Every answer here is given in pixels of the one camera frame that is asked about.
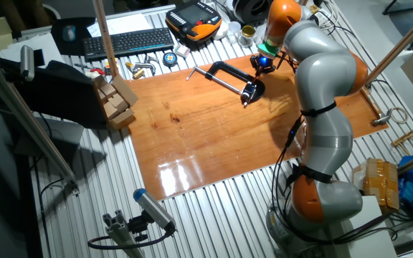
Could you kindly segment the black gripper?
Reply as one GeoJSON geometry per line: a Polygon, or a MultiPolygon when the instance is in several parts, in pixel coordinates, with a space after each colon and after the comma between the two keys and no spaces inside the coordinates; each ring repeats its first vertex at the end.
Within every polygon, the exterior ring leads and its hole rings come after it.
{"type": "Polygon", "coordinates": [[[275,71],[273,59],[262,54],[252,55],[250,57],[250,63],[255,70],[255,76],[259,76],[260,73],[268,74],[275,71]]]}

